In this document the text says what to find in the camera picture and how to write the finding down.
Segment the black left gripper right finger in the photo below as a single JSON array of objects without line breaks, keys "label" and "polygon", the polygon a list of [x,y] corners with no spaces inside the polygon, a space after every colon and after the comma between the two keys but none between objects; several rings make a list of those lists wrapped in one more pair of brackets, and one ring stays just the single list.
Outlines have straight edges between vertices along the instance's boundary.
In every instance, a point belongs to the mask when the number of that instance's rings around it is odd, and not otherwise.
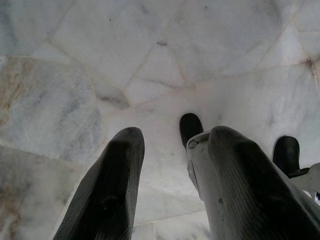
[{"label": "black left gripper right finger", "polygon": [[257,143],[230,127],[216,126],[210,132],[208,153],[237,239],[319,239],[319,206]]}]

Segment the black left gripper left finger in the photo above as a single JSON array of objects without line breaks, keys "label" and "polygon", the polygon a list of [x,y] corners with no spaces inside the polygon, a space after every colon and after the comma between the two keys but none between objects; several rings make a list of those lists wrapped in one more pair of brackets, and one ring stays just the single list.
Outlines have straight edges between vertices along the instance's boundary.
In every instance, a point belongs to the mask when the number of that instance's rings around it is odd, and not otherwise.
[{"label": "black left gripper left finger", "polygon": [[120,130],[80,181],[53,238],[131,239],[144,155],[142,131]]}]

